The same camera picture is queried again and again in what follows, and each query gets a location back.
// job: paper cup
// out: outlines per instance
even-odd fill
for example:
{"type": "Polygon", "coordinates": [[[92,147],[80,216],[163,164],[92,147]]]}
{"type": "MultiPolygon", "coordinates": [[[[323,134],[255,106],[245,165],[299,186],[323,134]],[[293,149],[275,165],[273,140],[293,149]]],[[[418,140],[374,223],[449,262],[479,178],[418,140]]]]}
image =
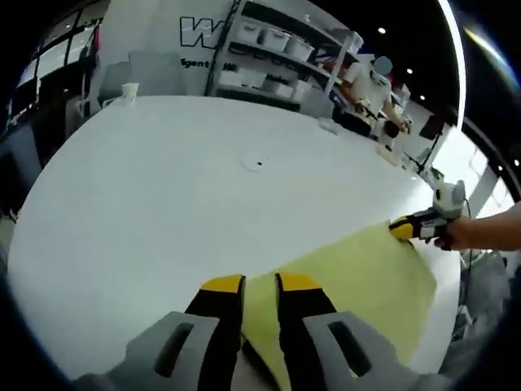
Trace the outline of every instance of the paper cup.
{"type": "Polygon", "coordinates": [[[139,83],[126,83],[121,86],[121,98],[124,104],[131,104],[136,101],[139,83]]]}

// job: cable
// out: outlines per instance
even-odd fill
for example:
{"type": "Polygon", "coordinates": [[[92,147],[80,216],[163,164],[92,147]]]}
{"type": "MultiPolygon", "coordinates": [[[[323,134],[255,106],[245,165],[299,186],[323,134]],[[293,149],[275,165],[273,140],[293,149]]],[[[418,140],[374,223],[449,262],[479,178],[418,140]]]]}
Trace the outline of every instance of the cable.
{"type": "MultiPolygon", "coordinates": [[[[471,205],[469,204],[469,200],[467,198],[465,198],[465,202],[466,202],[466,209],[469,213],[469,218],[472,218],[472,214],[471,214],[471,205]]],[[[466,285],[465,285],[465,292],[463,293],[463,302],[462,304],[463,305],[466,305],[466,299],[468,298],[468,294],[469,294],[469,286],[471,285],[471,272],[472,272],[472,248],[469,252],[469,267],[468,267],[468,272],[467,272],[467,281],[466,281],[466,285]]]]}

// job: table surface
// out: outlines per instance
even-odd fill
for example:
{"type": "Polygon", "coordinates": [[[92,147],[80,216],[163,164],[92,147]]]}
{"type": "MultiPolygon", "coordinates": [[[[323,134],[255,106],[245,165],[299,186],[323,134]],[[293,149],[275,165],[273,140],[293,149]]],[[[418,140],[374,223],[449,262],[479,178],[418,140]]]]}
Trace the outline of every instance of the table surface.
{"type": "MultiPolygon", "coordinates": [[[[56,153],[11,242],[9,279],[70,378],[106,371],[129,340],[206,280],[272,270],[365,225],[431,206],[373,141],[311,117],[203,97],[116,101],[56,153]]],[[[458,307],[458,253],[415,243],[437,280],[409,366],[437,371],[458,307]]]]}

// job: yellow cloth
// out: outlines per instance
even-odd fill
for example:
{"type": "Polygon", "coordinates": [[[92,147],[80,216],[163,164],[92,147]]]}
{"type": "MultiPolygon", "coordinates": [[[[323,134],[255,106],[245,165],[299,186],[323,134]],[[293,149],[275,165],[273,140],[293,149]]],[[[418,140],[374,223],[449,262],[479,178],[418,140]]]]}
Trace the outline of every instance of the yellow cloth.
{"type": "MultiPolygon", "coordinates": [[[[429,314],[436,280],[413,246],[394,239],[387,225],[368,226],[278,270],[314,279],[337,311],[349,310],[364,319],[395,345],[398,358],[407,363],[429,314]]],[[[278,344],[274,272],[247,280],[244,300],[243,334],[279,387],[291,389],[278,344]]]]}

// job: metal shelving unit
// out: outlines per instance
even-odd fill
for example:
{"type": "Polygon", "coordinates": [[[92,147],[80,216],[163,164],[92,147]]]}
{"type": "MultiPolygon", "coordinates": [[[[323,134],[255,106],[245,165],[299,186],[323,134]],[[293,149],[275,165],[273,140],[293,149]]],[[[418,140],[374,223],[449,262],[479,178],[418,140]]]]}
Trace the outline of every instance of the metal shelving unit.
{"type": "Polygon", "coordinates": [[[300,104],[293,99],[283,98],[274,93],[267,91],[255,90],[247,87],[223,86],[219,84],[221,72],[226,62],[226,57],[230,50],[251,53],[252,55],[262,55],[267,59],[274,59],[285,64],[288,68],[294,68],[299,74],[305,76],[313,76],[319,84],[325,86],[324,93],[326,96],[331,92],[335,80],[339,74],[341,65],[347,52],[349,40],[346,38],[344,42],[340,42],[328,32],[321,30],[305,20],[285,14],[275,10],[264,4],[253,2],[250,0],[236,0],[230,9],[230,13],[226,18],[225,27],[222,30],[219,44],[208,73],[208,81],[205,94],[208,96],[225,96],[231,99],[243,99],[252,102],[269,104],[275,107],[300,104]],[[241,21],[258,24],[263,28],[275,27],[283,31],[293,33],[309,42],[315,51],[310,56],[310,61],[301,61],[287,53],[272,51],[259,44],[246,43],[238,41],[235,36],[241,21]],[[319,68],[312,63],[318,52],[331,54],[336,56],[335,66],[331,73],[319,68]]]}

